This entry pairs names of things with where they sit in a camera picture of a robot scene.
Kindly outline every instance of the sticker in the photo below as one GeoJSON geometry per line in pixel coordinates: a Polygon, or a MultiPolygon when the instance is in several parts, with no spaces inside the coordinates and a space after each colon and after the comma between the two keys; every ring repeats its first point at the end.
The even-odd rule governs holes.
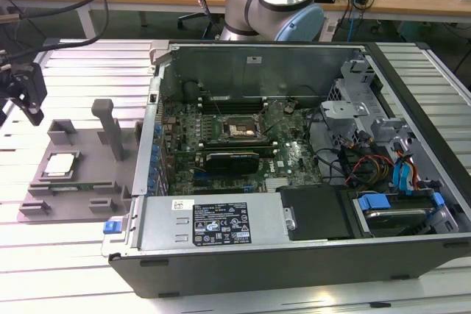
{"type": "Polygon", "coordinates": [[[171,201],[172,210],[191,210],[193,208],[193,205],[194,205],[193,199],[171,201]]]}
{"type": "Polygon", "coordinates": [[[224,246],[252,242],[246,202],[193,205],[193,225],[195,246],[224,246]]]}
{"type": "Polygon", "coordinates": [[[261,64],[262,57],[247,57],[247,64],[261,64]]]}
{"type": "Polygon", "coordinates": [[[78,191],[77,187],[50,187],[50,191],[78,191]]]}

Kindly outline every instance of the desk leg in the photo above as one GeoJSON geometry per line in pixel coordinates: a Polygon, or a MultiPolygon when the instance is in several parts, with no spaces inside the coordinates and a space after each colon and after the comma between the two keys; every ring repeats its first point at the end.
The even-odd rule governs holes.
{"type": "Polygon", "coordinates": [[[90,9],[88,7],[79,7],[77,9],[79,14],[80,23],[82,24],[83,32],[86,38],[93,38],[96,36],[95,27],[90,17],[90,9]]]}
{"type": "Polygon", "coordinates": [[[322,25],[319,42],[332,42],[333,35],[336,31],[337,23],[340,21],[339,15],[328,15],[322,25]]]}

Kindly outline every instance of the white paper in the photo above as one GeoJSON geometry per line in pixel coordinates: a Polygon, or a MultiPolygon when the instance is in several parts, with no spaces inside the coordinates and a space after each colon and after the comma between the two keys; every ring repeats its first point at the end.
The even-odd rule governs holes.
{"type": "Polygon", "coordinates": [[[193,199],[173,200],[171,203],[171,209],[177,210],[192,210],[194,205],[193,199]]]}

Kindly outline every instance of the blue tab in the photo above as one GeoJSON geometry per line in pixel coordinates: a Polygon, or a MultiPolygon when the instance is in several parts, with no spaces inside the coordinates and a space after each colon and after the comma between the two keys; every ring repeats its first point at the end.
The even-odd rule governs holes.
{"type": "Polygon", "coordinates": [[[103,226],[103,234],[114,235],[121,233],[121,221],[106,221],[103,226]]]}
{"type": "Polygon", "coordinates": [[[436,206],[445,205],[445,201],[441,193],[433,193],[433,200],[435,200],[436,206]]]}
{"type": "Polygon", "coordinates": [[[386,194],[365,194],[358,198],[363,211],[370,209],[390,209],[391,205],[386,194]]]}
{"type": "Polygon", "coordinates": [[[400,165],[400,163],[396,163],[396,165],[394,166],[394,172],[392,174],[392,184],[395,187],[399,186],[400,165]]]}
{"type": "Polygon", "coordinates": [[[411,167],[407,163],[404,163],[403,172],[400,175],[400,181],[399,181],[399,190],[405,191],[406,194],[408,195],[412,194],[412,192],[407,188],[407,178],[410,171],[411,171],[411,167]]]}

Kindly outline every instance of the screw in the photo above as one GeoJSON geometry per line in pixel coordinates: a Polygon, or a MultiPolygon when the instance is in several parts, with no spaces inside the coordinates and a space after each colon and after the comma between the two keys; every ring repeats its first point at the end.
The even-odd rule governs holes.
{"type": "Polygon", "coordinates": [[[290,218],[288,220],[286,220],[286,228],[289,231],[294,231],[296,229],[296,225],[294,224],[294,221],[291,220],[290,218]]]}

